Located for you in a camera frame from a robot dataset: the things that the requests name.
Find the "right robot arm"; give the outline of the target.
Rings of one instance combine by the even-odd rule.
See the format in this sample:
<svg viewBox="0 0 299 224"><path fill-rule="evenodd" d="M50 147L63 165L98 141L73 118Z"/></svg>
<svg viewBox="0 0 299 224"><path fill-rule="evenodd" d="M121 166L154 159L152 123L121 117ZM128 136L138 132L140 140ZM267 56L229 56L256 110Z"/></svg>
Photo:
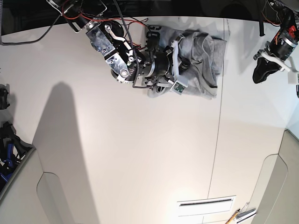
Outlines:
<svg viewBox="0 0 299 224"><path fill-rule="evenodd" d="M133 43L128 26L144 22L134 18L126 20L119 5L116 5L119 17L107 18L104 16L107 6L103 1L99 2L94 14L84 12L82 0L49 0L47 3L66 19L75 33L86 30L91 46L102 54L119 83L157 92L168 88L178 94L188 87L187 79L179 73L187 66L179 56L183 35L162 44L162 27L146 25L146 44L141 47Z"/></svg>

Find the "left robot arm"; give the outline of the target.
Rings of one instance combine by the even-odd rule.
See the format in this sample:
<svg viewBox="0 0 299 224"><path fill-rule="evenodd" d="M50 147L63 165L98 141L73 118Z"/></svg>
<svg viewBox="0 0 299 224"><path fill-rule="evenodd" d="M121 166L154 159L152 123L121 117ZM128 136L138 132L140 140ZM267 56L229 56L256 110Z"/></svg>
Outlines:
<svg viewBox="0 0 299 224"><path fill-rule="evenodd" d="M299 71L295 67L291 53L299 45L299 2L289 6L281 0L265 2L276 12L277 22L267 20L279 27L271 41L265 43L253 57L257 65L253 72L253 82L259 84L278 71L287 71L288 83L299 85Z"/></svg>

